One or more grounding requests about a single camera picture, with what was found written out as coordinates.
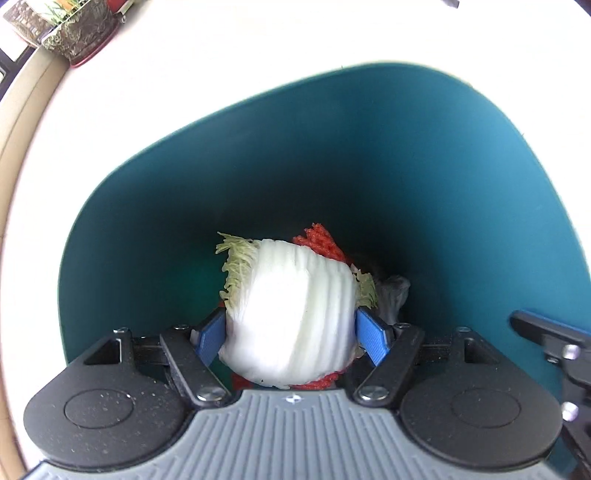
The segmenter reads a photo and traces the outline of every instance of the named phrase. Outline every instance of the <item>potted plant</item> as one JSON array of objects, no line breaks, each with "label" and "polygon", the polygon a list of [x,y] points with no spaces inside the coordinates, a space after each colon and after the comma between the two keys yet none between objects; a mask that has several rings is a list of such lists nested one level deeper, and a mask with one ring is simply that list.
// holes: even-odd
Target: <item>potted plant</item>
[{"label": "potted plant", "polygon": [[54,0],[48,10],[56,27],[41,43],[68,58],[73,67],[93,57],[120,24],[107,0]]}]

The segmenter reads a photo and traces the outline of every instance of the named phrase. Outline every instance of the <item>white floor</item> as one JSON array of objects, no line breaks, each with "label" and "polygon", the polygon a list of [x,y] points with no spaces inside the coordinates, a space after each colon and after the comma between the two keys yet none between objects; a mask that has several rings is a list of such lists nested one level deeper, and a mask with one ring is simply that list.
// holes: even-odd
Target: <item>white floor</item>
[{"label": "white floor", "polygon": [[459,9],[440,0],[146,0],[134,10],[63,80],[12,205],[0,337],[29,466],[41,455],[22,413],[65,366],[57,279],[85,200],[131,155],[256,93],[382,60],[453,74],[523,133],[591,258],[591,17],[574,0],[460,0]]}]

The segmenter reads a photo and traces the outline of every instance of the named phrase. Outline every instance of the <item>black bracket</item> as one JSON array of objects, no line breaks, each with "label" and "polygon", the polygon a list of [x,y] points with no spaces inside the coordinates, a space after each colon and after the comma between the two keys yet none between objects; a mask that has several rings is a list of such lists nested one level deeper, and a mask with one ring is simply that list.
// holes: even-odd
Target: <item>black bracket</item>
[{"label": "black bracket", "polygon": [[513,312],[509,322],[564,372],[562,437],[579,463],[580,478],[591,480],[591,335],[525,311]]}]

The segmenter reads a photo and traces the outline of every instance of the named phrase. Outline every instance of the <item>plant pot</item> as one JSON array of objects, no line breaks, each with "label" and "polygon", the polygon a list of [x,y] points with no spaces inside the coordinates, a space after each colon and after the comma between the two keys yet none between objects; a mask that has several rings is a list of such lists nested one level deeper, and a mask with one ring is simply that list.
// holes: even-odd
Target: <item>plant pot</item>
[{"label": "plant pot", "polygon": [[119,20],[106,0],[90,0],[41,41],[78,66],[94,56],[114,35]]}]

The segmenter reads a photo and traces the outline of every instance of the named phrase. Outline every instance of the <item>metal screw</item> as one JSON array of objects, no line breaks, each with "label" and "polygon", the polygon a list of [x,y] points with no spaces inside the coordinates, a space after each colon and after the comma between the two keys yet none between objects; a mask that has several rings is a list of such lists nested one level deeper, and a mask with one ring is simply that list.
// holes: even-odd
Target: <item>metal screw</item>
[{"label": "metal screw", "polygon": [[564,402],[561,405],[562,419],[564,421],[573,421],[579,415],[579,408],[574,403],[569,401]]},{"label": "metal screw", "polygon": [[359,390],[359,396],[363,401],[380,401],[388,396],[388,390],[378,385],[367,385]]},{"label": "metal screw", "polygon": [[226,391],[222,387],[203,387],[197,393],[197,398],[201,401],[214,402],[223,400],[226,397]]},{"label": "metal screw", "polygon": [[581,354],[581,347],[578,345],[565,345],[562,349],[562,356],[567,360],[576,360]]}]

